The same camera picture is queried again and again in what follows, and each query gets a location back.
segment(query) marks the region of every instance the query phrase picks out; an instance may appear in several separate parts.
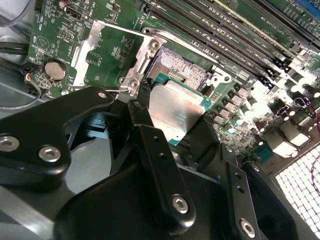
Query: mounting hole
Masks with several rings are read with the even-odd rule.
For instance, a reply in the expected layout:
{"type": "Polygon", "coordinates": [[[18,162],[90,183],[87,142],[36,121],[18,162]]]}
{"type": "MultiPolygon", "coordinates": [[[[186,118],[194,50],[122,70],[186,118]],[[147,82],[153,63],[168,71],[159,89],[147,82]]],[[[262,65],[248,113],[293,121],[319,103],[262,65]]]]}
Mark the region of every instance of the mounting hole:
{"type": "Polygon", "coordinates": [[[235,175],[238,179],[242,179],[242,176],[240,176],[239,173],[236,172],[235,175]]]}
{"type": "Polygon", "coordinates": [[[143,109],[143,108],[144,108],[144,106],[142,106],[139,101],[135,101],[135,102],[134,102],[134,105],[135,105],[136,107],[140,108],[140,109],[143,109]]]}
{"type": "Polygon", "coordinates": [[[240,186],[237,186],[236,188],[239,190],[240,193],[242,193],[242,194],[245,193],[245,190],[243,190],[240,186]]]}
{"type": "Polygon", "coordinates": [[[159,157],[160,157],[162,160],[166,160],[166,159],[167,159],[167,156],[166,156],[164,153],[160,153],[160,154],[159,154],[159,157]]]}

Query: capacitor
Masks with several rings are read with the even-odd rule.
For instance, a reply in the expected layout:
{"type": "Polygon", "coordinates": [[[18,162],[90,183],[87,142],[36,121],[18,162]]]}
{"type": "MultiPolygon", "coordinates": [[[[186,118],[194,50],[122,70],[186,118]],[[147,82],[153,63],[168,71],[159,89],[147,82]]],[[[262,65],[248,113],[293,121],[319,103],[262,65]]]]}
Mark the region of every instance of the capacitor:
{"type": "Polygon", "coordinates": [[[260,133],[263,133],[265,131],[264,126],[259,121],[254,122],[254,125],[260,133]]]}
{"type": "Polygon", "coordinates": [[[252,112],[249,108],[247,108],[246,106],[243,107],[243,108],[241,108],[241,111],[243,112],[243,114],[244,114],[247,118],[250,118],[250,117],[252,117],[252,115],[253,115],[253,112],[252,112]]]}
{"type": "Polygon", "coordinates": [[[288,121],[289,120],[289,115],[287,112],[283,112],[280,117],[284,120],[284,121],[288,121]]]}
{"type": "Polygon", "coordinates": [[[234,129],[234,126],[232,126],[231,124],[228,124],[225,126],[225,130],[228,132],[228,134],[233,134],[235,133],[235,129],[234,129]]]}
{"type": "Polygon", "coordinates": [[[254,139],[255,139],[256,144],[258,144],[259,146],[262,146],[264,144],[263,139],[259,135],[255,134],[254,139]]]}
{"type": "Polygon", "coordinates": [[[296,114],[296,111],[293,110],[291,107],[289,107],[286,112],[289,114],[289,116],[294,116],[296,114]]]}
{"type": "Polygon", "coordinates": [[[244,120],[239,115],[234,116],[233,120],[237,126],[240,126],[244,123],[244,120]]]}
{"type": "Polygon", "coordinates": [[[69,6],[71,4],[70,0],[60,0],[59,1],[59,7],[61,9],[64,9],[65,7],[69,6]]]}
{"type": "Polygon", "coordinates": [[[295,84],[293,81],[290,81],[289,84],[287,85],[287,88],[289,91],[295,93],[295,92],[298,92],[301,87],[295,84]]]}
{"type": "Polygon", "coordinates": [[[314,98],[320,97],[320,92],[319,92],[317,89],[315,89],[313,86],[304,85],[303,87],[304,87],[305,90],[306,90],[310,95],[312,95],[314,98]]]}
{"type": "Polygon", "coordinates": [[[68,67],[61,61],[51,60],[44,66],[46,75],[52,81],[61,81],[68,75],[68,67]]]}
{"type": "Polygon", "coordinates": [[[300,85],[306,84],[308,82],[308,79],[304,76],[302,76],[300,73],[295,72],[291,76],[295,81],[297,81],[300,85]]]}
{"type": "Polygon", "coordinates": [[[257,109],[259,107],[259,103],[257,102],[257,100],[255,100],[254,98],[249,100],[249,104],[251,105],[251,107],[253,109],[257,109]]]}

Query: cable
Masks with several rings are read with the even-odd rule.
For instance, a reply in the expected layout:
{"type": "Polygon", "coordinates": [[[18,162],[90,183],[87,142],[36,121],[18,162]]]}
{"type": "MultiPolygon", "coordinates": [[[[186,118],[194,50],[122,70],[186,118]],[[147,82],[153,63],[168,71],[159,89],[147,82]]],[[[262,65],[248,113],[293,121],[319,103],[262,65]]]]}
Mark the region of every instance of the cable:
{"type": "Polygon", "coordinates": [[[12,20],[8,20],[7,18],[4,19],[4,17],[2,17],[0,19],[0,28],[10,28],[19,23],[27,15],[27,13],[33,9],[35,3],[36,0],[28,0],[22,12],[12,20]]]}
{"type": "Polygon", "coordinates": [[[19,105],[19,106],[0,106],[0,110],[18,110],[18,109],[24,109],[27,107],[32,106],[33,104],[35,104],[38,99],[41,97],[41,89],[40,87],[36,84],[35,81],[33,81],[30,77],[30,73],[27,73],[24,75],[25,80],[28,81],[31,85],[33,85],[37,91],[37,95],[35,97],[35,99],[33,99],[31,102],[24,104],[24,105],[19,105]]]}
{"type": "MultiPolygon", "coordinates": [[[[0,15],[0,23],[5,23],[5,22],[8,22],[8,21],[9,20],[6,17],[0,15]]],[[[20,37],[24,38],[26,41],[28,41],[28,42],[30,41],[30,36],[27,33],[25,33],[22,29],[20,29],[17,25],[9,26],[9,28],[14,33],[16,33],[20,37]]]]}
{"type": "Polygon", "coordinates": [[[12,49],[12,48],[1,48],[0,47],[0,53],[1,54],[12,54],[12,55],[28,55],[28,50],[25,49],[12,49]]]}

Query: screw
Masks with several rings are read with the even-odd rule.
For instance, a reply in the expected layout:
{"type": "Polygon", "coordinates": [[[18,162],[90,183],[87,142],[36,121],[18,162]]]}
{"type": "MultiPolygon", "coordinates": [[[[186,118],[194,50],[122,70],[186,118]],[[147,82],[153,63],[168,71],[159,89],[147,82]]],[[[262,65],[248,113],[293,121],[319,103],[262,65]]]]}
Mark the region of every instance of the screw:
{"type": "Polygon", "coordinates": [[[160,43],[157,40],[153,40],[150,43],[151,48],[154,50],[158,50],[160,48],[160,43]]]}
{"type": "Polygon", "coordinates": [[[106,99],[106,98],[108,97],[108,96],[107,96],[105,93],[103,93],[103,92],[99,92],[98,95],[99,95],[99,97],[101,97],[101,98],[103,98],[103,99],[106,99]]]}
{"type": "Polygon", "coordinates": [[[248,235],[249,238],[253,239],[256,236],[255,229],[252,227],[252,225],[245,219],[241,218],[240,220],[240,226],[242,230],[245,232],[245,234],[248,235]]]}
{"type": "Polygon", "coordinates": [[[252,167],[253,167],[254,170],[256,170],[257,172],[260,171],[259,167],[258,167],[256,164],[254,164],[253,162],[251,162],[251,165],[252,165],[252,167]]]}
{"type": "Polygon", "coordinates": [[[0,136],[0,151],[11,152],[20,146],[20,141],[14,136],[0,136]]]}
{"type": "Polygon", "coordinates": [[[136,88],[138,86],[138,82],[136,80],[131,81],[131,87],[136,88]]]}
{"type": "Polygon", "coordinates": [[[48,163],[54,163],[61,158],[61,152],[54,146],[45,146],[39,151],[39,158],[48,163]]]}
{"type": "Polygon", "coordinates": [[[225,145],[225,149],[227,149],[229,153],[232,153],[232,149],[228,145],[225,145]]]}
{"type": "Polygon", "coordinates": [[[179,213],[186,214],[188,212],[188,203],[183,197],[174,196],[172,199],[172,204],[179,213]]]}
{"type": "Polygon", "coordinates": [[[64,95],[67,95],[69,94],[69,91],[68,90],[65,90],[65,89],[62,89],[61,90],[61,95],[64,96],[64,95]]]}

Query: electronic component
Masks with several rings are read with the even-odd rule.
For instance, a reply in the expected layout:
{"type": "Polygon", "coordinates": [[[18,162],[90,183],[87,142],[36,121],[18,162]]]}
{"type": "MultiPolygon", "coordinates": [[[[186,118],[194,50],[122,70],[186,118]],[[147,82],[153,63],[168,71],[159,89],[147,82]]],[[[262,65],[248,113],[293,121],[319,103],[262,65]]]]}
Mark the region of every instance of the electronic component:
{"type": "Polygon", "coordinates": [[[320,97],[320,92],[315,89],[313,86],[304,85],[305,90],[314,98],[320,97]]]}
{"type": "Polygon", "coordinates": [[[264,144],[263,139],[259,135],[254,134],[253,136],[254,136],[255,142],[258,146],[262,146],[264,144]]]}
{"type": "Polygon", "coordinates": [[[227,124],[225,126],[225,130],[227,131],[228,134],[234,134],[235,133],[235,128],[231,124],[227,124]]]}
{"type": "Polygon", "coordinates": [[[254,125],[260,133],[263,133],[265,131],[264,126],[259,121],[255,121],[254,125]]]}
{"type": "Polygon", "coordinates": [[[249,90],[245,89],[244,87],[240,86],[239,84],[235,84],[234,89],[240,96],[243,96],[245,98],[250,94],[249,90]]]}
{"type": "Polygon", "coordinates": [[[68,16],[76,20],[83,20],[87,18],[87,14],[88,14],[87,10],[83,9],[82,7],[76,4],[70,4],[65,6],[64,11],[68,16]]]}
{"type": "Polygon", "coordinates": [[[224,98],[222,99],[222,104],[225,106],[226,109],[233,111],[236,109],[236,105],[234,105],[230,100],[224,98]]]}
{"type": "Polygon", "coordinates": [[[68,67],[58,60],[48,61],[44,66],[46,75],[52,81],[61,81],[68,75],[68,67]]]}
{"type": "Polygon", "coordinates": [[[305,144],[310,137],[303,133],[299,127],[293,125],[290,121],[286,121],[280,125],[280,129],[289,140],[290,143],[294,144],[295,146],[302,146],[305,144]]]}
{"type": "Polygon", "coordinates": [[[249,104],[251,105],[251,107],[253,109],[257,109],[259,107],[259,103],[257,102],[257,100],[255,100],[254,98],[251,98],[249,100],[249,104]]]}
{"type": "Polygon", "coordinates": [[[233,120],[234,120],[234,122],[235,122],[235,124],[237,125],[237,126],[240,126],[240,125],[242,125],[243,123],[244,123],[244,120],[241,118],[241,116],[239,116],[239,115],[235,115],[234,117],[233,117],[233,120]]]}
{"type": "Polygon", "coordinates": [[[298,92],[301,87],[295,84],[293,81],[290,81],[287,85],[287,88],[289,91],[295,93],[295,92],[298,92]]]}
{"type": "Polygon", "coordinates": [[[114,4],[112,7],[112,10],[119,13],[120,12],[120,6],[118,4],[114,4]]]}
{"type": "Polygon", "coordinates": [[[207,79],[207,71],[187,61],[167,47],[161,47],[146,73],[146,78],[156,79],[159,73],[168,75],[179,82],[197,90],[207,79]]]}
{"type": "Polygon", "coordinates": [[[243,114],[244,114],[247,118],[250,118],[250,117],[252,117],[252,115],[253,115],[252,111],[251,111],[249,108],[247,108],[246,106],[242,107],[242,108],[241,108],[241,111],[243,112],[243,114]]]}
{"type": "Polygon", "coordinates": [[[223,118],[222,116],[216,114],[215,117],[213,118],[213,121],[216,124],[223,125],[225,123],[226,119],[223,118]]]}
{"type": "Polygon", "coordinates": [[[197,120],[212,106],[212,101],[160,73],[150,93],[149,113],[156,128],[177,145],[197,120]]]}
{"type": "Polygon", "coordinates": [[[231,112],[228,111],[228,109],[219,106],[217,109],[218,114],[220,114],[221,116],[223,116],[224,118],[229,118],[229,116],[231,115],[231,112]]]}
{"type": "Polygon", "coordinates": [[[297,147],[285,141],[282,134],[275,127],[271,127],[263,137],[271,150],[283,158],[290,158],[298,152],[297,147]]]}
{"type": "Polygon", "coordinates": [[[230,100],[232,102],[234,102],[236,105],[240,105],[245,101],[245,99],[243,99],[241,96],[234,93],[233,91],[229,91],[228,96],[229,96],[230,100]]]}

